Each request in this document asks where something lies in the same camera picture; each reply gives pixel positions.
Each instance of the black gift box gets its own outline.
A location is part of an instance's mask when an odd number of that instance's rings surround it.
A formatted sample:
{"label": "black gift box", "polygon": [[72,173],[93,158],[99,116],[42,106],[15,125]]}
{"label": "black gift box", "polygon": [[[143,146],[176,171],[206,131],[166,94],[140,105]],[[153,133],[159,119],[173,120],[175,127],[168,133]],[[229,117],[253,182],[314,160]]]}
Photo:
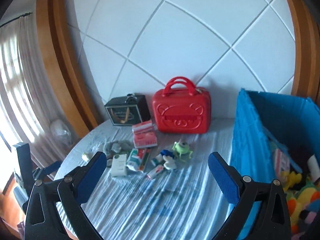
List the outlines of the black gift box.
{"label": "black gift box", "polygon": [[128,94],[112,98],[105,104],[113,125],[135,125],[150,120],[150,112],[144,95]]}

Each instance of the pink and white box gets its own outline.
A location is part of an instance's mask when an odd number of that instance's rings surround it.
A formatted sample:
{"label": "pink and white box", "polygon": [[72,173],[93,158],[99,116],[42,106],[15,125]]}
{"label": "pink and white box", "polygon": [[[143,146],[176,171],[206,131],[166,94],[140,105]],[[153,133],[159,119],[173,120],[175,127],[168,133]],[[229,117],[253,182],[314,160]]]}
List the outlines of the pink and white box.
{"label": "pink and white box", "polygon": [[139,148],[148,148],[157,146],[157,137],[154,131],[134,134],[133,137],[134,147]]}
{"label": "pink and white box", "polygon": [[132,126],[133,134],[145,133],[153,131],[152,121],[146,121],[142,123],[138,123]]}

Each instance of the curtain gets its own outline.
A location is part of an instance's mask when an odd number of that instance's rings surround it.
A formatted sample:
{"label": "curtain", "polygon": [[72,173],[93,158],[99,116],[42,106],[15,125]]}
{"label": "curtain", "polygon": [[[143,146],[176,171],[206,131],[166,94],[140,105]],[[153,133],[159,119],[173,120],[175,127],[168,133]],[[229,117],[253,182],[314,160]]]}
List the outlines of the curtain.
{"label": "curtain", "polygon": [[7,142],[29,143],[40,168],[63,160],[69,148],[51,133],[50,124],[68,122],[46,76],[35,14],[0,28],[0,75],[0,131]]}

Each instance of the screw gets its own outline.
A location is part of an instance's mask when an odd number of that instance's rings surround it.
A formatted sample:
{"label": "screw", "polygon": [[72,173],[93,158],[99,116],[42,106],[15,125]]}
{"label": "screw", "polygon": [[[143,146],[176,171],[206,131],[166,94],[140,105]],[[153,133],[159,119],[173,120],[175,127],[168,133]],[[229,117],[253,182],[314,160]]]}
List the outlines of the screw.
{"label": "screw", "polygon": [[277,179],[275,179],[275,180],[273,181],[273,184],[275,184],[276,186],[280,186],[280,185],[281,185],[280,181],[277,180]]}
{"label": "screw", "polygon": [[243,179],[244,182],[250,182],[251,181],[251,178],[249,176],[244,176],[242,179]]}
{"label": "screw", "polygon": [[36,186],[40,186],[42,184],[42,180],[40,179],[37,179],[36,182],[35,182]]}
{"label": "screw", "polygon": [[63,180],[64,180],[64,182],[69,183],[69,182],[71,182],[73,180],[73,177],[72,176],[66,176]]}

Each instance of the blue fabric bin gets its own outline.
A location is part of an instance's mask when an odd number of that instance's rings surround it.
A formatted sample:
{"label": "blue fabric bin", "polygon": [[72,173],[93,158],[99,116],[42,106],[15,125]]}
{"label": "blue fabric bin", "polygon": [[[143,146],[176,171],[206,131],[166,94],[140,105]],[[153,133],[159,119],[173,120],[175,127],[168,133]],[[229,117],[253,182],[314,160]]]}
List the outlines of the blue fabric bin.
{"label": "blue fabric bin", "polygon": [[[310,98],[241,89],[230,165],[242,176],[266,183],[276,178],[263,126],[289,150],[304,145],[320,163],[320,110]],[[258,208],[255,203],[239,239],[246,237]]]}

